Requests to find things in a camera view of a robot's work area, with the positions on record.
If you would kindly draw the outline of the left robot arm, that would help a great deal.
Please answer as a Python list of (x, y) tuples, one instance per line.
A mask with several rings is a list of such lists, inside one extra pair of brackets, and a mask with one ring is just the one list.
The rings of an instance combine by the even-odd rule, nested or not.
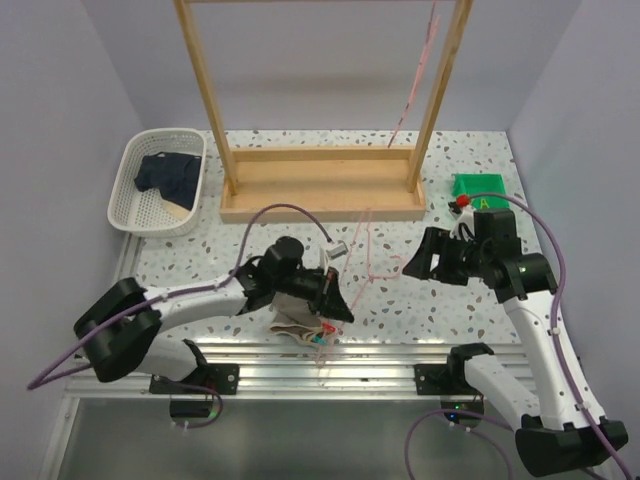
[(144, 288), (125, 278), (76, 322), (74, 332), (102, 383), (139, 372), (197, 392), (215, 384), (204, 354), (194, 341), (166, 338), (163, 332), (285, 303), (311, 318), (351, 323), (354, 316), (341, 295), (339, 273), (330, 264), (347, 251), (344, 242), (330, 242), (320, 249), (319, 266), (307, 268), (302, 243), (283, 236), (212, 283)]

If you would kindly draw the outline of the navy blue underwear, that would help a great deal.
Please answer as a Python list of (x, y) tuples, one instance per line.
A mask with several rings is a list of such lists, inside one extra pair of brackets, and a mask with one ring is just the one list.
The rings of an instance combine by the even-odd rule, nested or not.
[(185, 220), (193, 209), (202, 159), (198, 155), (160, 152), (143, 157), (134, 184), (138, 191), (157, 190), (168, 214)]

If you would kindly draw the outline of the pink wire hanger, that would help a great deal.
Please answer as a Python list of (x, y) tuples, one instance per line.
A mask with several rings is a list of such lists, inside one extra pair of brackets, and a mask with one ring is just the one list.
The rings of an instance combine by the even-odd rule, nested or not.
[(439, 29), (439, 24), (440, 24), (440, 15), (436, 13), (437, 10), (437, 5), (438, 5), (439, 1), (438, 0), (433, 0), (431, 2), (431, 8), (430, 8), (430, 12), (429, 12), (429, 18), (428, 18), (428, 23), (427, 23), (427, 29), (426, 29), (426, 33), (425, 33), (425, 41), (419, 56), (419, 60), (418, 60), (418, 64), (416, 66), (416, 70), (415, 70), (415, 75), (414, 75), (414, 79), (408, 94), (408, 98), (405, 104), (404, 109), (402, 110), (400, 117), (398, 119), (398, 122), (396, 123), (396, 126), (393, 130), (393, 132), (391, 133), (391, 136), (389, 138), (389, 141), (387, 143), (387, 147), (390, 148), (395, 140), (396, 137), (398, 135), (398, 133), (401, 130), (401, 127), (403, 126), (407, 116), (409, 115), (409, 112), (411, 110), (411, 107), (415, 101), (418, 89), (419, 89), (419, 85), (421, 83), (422, 77), (424, 75), (426, 66), (429, 62), (429, 57), (430, 57), (430, 53), (434, 44), (434, 40), (435, 37), (437, 35), (438, 29)]

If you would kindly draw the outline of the grey beige underwear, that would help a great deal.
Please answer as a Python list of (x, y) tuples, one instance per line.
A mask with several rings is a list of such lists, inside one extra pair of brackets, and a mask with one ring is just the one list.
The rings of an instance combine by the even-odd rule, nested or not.
[(319, 348), (322, 345), (313, 343), (313, 336), (322, 336), (328, 344), (335, 335), (323, 330), (322, 324), (328, 321), (312, 313), (306, 300), (278, 293), (272, 300), (270, 311), (274, 317), (268, 331), (273, 335), (289, 337), (300, 345)]

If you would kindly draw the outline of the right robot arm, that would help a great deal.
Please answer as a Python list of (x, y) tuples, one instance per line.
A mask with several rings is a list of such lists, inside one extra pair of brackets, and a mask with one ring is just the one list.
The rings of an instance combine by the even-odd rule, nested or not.
[(425, 229), (404, 275), (465, 286), (480, 279), (511, 320), (527, 357), (529, 391), (484, 343), (450, 350), (443, 381), (489, 399), (515, 433), (518, 455), (534, 477), (584, 470), (628, 442), (624, 424), (607, 417), (581, 371), (554, 303), (560, 292), (548, 260), (527, 254), (509, 209), (457, 212), (454, 228)]

